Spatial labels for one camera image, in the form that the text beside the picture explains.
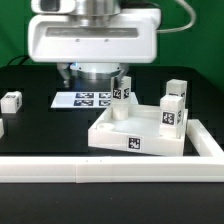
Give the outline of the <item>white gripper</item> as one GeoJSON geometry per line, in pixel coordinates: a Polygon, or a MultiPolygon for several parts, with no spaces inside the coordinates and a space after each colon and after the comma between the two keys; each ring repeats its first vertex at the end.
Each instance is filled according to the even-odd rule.
{"type": "MultiPolygon", "coordinates": [[[[158,9],[124,9],[106,27],[80,27],[71,15],[37,15],[28,27],[28,52],[35,62],[58,63],[66,88],[70,87],[69,64],[150,63],[157,54],[158,9]]],[[[122,64],[112,87],[122,86],[129,66],[122,64]]]]}

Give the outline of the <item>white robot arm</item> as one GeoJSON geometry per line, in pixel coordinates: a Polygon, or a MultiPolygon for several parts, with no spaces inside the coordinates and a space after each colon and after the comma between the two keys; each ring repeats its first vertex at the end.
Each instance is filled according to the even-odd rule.
{"type": "Polygon", "coordinates": [[[118,0],[31,0],[28,54],[53,62],[69,87],[71,78],[124,76],[132,63],[157,54],[158,8],[121,8],[118,0]]]}

